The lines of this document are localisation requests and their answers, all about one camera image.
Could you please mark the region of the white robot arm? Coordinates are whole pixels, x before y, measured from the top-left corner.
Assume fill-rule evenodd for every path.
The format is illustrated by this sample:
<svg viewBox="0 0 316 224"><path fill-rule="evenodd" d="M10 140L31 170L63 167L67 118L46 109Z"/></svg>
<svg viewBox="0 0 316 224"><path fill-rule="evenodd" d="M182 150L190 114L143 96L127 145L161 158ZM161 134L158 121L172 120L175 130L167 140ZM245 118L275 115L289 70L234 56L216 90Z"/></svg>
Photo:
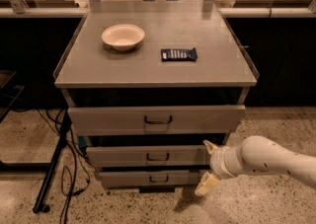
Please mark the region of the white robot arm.
<svg viewBox="0 0 316 224"><path fill-rule="evenodd" d="M222 180L240 175L288 175L316 188L316 158L292 152L263 136L250 136L237 146L216 146L204 140L210 156L210 172L205 172L195 190L204 196Z"/></svg>

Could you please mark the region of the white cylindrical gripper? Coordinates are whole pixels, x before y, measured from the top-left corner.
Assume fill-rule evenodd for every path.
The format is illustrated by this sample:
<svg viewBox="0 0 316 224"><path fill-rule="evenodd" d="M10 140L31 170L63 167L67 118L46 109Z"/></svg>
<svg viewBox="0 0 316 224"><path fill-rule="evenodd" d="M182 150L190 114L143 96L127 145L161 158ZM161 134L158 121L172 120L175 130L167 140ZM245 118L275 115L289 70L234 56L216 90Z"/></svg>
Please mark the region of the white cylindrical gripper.
<svg viewBox="0 0 316 224"><path fill-rule="evenodd" d="M195 190L195 195L204 196L218 187L221 179L231 179L245 172L240 147L218 147L204 140L207 153L210 155L210 167L213 173L205 172Z"/></svg>

